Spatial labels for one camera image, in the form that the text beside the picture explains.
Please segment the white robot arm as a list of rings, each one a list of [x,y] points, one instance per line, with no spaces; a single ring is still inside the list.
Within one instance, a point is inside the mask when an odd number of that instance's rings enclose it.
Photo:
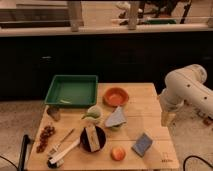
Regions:
[[[162,126],[167,126],[174,119],[184,101],[213,119],[213,90],[204,85],[206,80],[207,71],[198,64],[175,69],[166,75],[166,87],[158,96]]]

